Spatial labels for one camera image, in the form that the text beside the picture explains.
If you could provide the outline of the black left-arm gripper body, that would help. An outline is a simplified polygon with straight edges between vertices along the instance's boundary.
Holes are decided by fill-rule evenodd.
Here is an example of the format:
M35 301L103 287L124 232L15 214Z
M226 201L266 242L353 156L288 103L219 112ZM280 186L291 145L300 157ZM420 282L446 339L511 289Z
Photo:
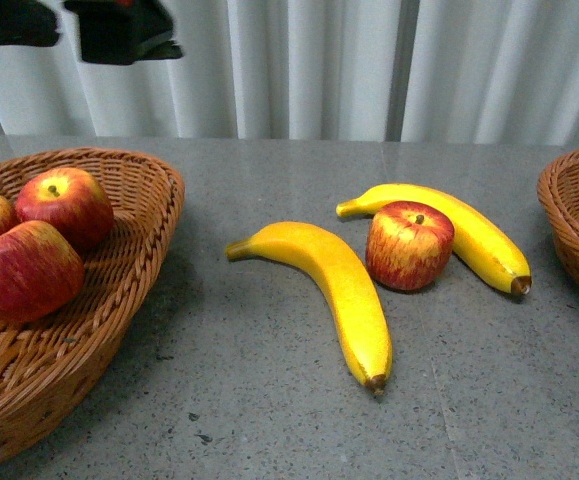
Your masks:
M178 60L173 16L160 1L64 1L77 16L85 63L132 65ZM0 46L49 48L60 39L57 13L40 1L0 1Z

